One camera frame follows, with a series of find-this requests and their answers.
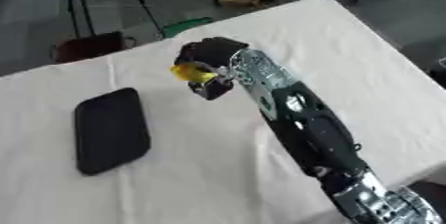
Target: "concrete floor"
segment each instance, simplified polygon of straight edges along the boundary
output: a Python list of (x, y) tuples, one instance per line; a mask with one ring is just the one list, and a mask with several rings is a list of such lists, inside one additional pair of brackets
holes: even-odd
[[(292, 1), (296, 0), (278, 0), (275, 5)], [(0, 0), (0, 75), (51, 64), (52, 47), (74, 37), (66, 3)], [(213, 0), (147, 3), (161, 25), (203, 16), (221, 20), (256, 11), (215, 7)], [(139, 44), (157, 40), (153, 25), (136, 0), (89, 0), (89, 6), (98, 33), (121, 30)], [(417, 64), (429, 66), (437, 57), (446, 56), (446, 0), (361, 0), (347, 8)]]

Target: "table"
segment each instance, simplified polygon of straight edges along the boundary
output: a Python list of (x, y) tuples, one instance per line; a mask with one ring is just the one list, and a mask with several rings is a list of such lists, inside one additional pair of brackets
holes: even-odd
[[(341, 223), (240, 87), (215, 102), (169, 73), (204, 37), (250, 43), (338, 114), (382, 181), (444, 164), (446, 94), (334, 0), (304, 0), (173, 39), (0, 80), (0, 223)], [(138, 161), (96, 177), (75, 168), (73, 109), (136, 88), (152, 136)]]

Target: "silver metal part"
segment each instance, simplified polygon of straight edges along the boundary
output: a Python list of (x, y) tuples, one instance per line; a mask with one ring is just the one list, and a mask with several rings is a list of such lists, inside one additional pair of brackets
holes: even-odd
[(271, 120), (277, 118), (271, 92), (297, 81), (265, 53), (257, 50), (243, 49), (236, 53), (231, 58), (229, 70), (231, 76), (248, 91), (261, 111)]
[[(219, 69), (227, 80), (237, 80), (271, 120), (278, 116), (272, 91), (297, 82), (284, 68), (276, 65), (261, 51), (243, 49), (230, 60), (229, 68)], [(290, 110), (300, 112), (305, 99), (291, 96), (286, 102)], [(321, 167), (320, 176), (330, 170)], [(352, 177), (357, 183), (342, 192), (331, 195), (343, 215), (355, 224), (440, 224), (436, 211), (423, 198), (408, 188), (388, 191), (367, 170), (360, 177)]]
[(335, 194), (333, 199), (357, 224), (443, 223), (432, 206), (418, 194), (406, 187), (388, 191), (371, 171), (357, 184)]

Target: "tripod leg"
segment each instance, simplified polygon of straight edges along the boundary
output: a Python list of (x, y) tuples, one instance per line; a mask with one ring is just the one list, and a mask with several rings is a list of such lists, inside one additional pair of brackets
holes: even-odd
[(93, 26), (92, 16), (90, 15), (89, 7), (87, 4), (87, 0), (81, 0), (82, 9), (84, 11), (84, 16), (86, 17), (87, 26), (89, 27), (90, 35), (95, 36), (95, 28)]
[(67, 0), (67, 1), (68, 1), (68, 12), (70, 13), (70, 16), (72, 18), (73, 29), (75, 30), (76, 38), (80, 39), (81, 33), (79, 32), (78, 19), (76, 17), (76, 11), (73, 5), (73, 0)]
[(150, 10), (148, 10), (147, 6), (145, 5), (145, 0), (137, 0), (137, 1), (139, 2), (139, 4), (142, 7), (142, 9), (144, 9), (144, 11), (148, 15), (148, 17), (150, 18), (151, 22), (155, 26), (155, 28), (158, 31), (159, 35), (164, 39), (165, 38), (165, 33), (161, 29), (161, 27), (158, 25), (158, 23), (156, 22), (153, 14), (150, 12)]

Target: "yellow object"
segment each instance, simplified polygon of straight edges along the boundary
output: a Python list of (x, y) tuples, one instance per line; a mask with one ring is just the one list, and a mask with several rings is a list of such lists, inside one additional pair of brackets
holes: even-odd
[(198, 70), (198, 67), (193, 63), (173, 66), (170, 68), (170, 72), (172, 72), (179, 80), (199, 84), (207, 83), (218, 76), (215, 73), (206, 73)]

